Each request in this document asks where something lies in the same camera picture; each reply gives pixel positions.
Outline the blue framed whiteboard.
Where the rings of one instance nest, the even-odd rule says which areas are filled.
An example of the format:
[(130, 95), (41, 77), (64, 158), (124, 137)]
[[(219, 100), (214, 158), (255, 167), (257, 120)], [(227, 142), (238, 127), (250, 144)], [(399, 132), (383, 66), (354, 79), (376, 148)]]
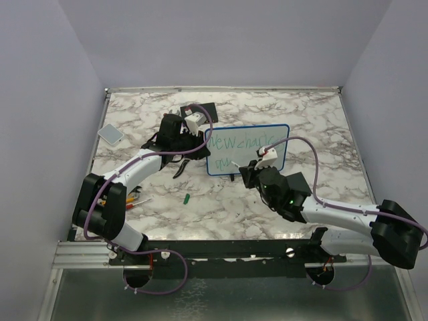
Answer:
[(289, 137), (287, 124), (266, 124), (257, 126), (231, 126), (215, 128), (212, 133), (205, 131), (210, 140), (207, 148), (211, 155), (207, 157), (207, 174), (214, 176), (238, 175), (240, 166), (247, 166), (258, 159), (257, 151)]

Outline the green marker cap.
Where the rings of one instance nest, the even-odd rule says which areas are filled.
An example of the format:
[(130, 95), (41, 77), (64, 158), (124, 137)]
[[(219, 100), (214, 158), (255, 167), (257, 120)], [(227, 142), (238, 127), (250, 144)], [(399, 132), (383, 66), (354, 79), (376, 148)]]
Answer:
[(190, 199), (190, 194), (188, 194), (188, 193), (187, 193), (187, 194), (185, 195), (185, 198), (184, 198), (183, 204), (184, 204), (184, 205), (186, 205), (186, 204), (189, 202), (189, 199)]

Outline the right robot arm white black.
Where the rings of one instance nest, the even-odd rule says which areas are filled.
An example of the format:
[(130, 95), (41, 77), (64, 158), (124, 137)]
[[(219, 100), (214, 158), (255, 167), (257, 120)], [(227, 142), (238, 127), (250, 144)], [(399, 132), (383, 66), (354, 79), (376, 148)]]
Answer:
[(312, 260), (355, 253), (378, 256), (401, 269), (415, 267), (423, 231), (398, 203), (351, 205), (317, 200), (302, 173), (283, 176), (275, 167), (257, 168), (254, 160), (239, 172), (245, 187), (256, 189), (263, 203), (285, 220), (327, 225), (307, 245)]

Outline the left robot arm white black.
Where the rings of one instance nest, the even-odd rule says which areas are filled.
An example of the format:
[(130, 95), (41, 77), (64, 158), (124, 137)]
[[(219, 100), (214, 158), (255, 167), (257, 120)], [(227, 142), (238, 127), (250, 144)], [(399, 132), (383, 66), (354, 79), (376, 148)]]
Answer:
[(143, 180), (161, 171), (176, 156), (200, 160), (209, 156), (200, 126), (212, 118), (206, 110), (185, 118), (165, 114), (157, 133), (130, 160), (105, 175), (88, 174), (82, 183), (72, 216), (87, 240), (103, 239), (121, 247), (130, 262), (142, 263), (148, 237), (126, 222), (126, 199)]

